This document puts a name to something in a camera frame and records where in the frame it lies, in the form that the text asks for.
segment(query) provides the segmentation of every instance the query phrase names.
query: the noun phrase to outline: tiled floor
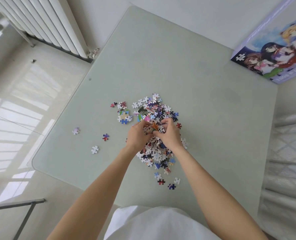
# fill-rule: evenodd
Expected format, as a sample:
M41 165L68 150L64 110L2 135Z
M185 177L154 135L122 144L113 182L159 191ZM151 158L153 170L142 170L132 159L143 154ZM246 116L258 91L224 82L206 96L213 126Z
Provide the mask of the tiled floor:
M45 198L20 239L45 239L82 190L34 171L30 161L90 64L34 41L0 72L0 202ZM0 239L14 237L27 207L0 210Z

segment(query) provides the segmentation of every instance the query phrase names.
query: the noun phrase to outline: forearm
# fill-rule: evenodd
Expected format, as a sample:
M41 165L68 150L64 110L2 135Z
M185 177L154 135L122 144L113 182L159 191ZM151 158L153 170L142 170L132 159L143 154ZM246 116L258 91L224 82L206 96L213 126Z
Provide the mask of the forearm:
M48 240L97 239L135 154L133 149L123 148L70 207Z
M267 239L247 211L192 156L180 147L178 158L209 228L222 240Z

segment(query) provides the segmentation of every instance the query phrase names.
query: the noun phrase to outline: white shirt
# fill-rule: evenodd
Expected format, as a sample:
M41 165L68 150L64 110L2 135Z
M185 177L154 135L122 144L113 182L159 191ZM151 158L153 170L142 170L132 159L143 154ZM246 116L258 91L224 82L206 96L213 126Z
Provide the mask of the white shirt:
M118 208L111 219L104 240L220 240L212 231L171 207L129 206Z

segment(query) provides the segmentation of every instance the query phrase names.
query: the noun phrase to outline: light green table surface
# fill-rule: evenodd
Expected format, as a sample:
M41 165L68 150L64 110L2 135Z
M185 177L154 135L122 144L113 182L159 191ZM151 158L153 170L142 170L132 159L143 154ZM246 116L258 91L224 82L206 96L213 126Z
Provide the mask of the light green table surface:
M33 167L86 189L126 145L136 120L120 124L118 109L110 104L126 101L132 113L133 102L156 92L179 113L190 153L256 218L277 86L231 62L231 52L130 7L41 145ZM77 126L81 132L73 135ZM106 142L105 133L110 135ZM100 150L92 154L95 145ZM177 207L204 224L179 162L171 170L163 178L166 184L181 178L175 190L158 185L156 170L135 157L115 204Z

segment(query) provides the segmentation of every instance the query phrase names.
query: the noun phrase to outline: white radiator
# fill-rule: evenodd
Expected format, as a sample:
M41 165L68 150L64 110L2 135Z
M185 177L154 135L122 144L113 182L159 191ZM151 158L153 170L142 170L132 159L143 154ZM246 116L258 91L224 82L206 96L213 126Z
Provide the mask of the white radiator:
M88 58L89 49L66 0L0 0L0 12L29 35Z

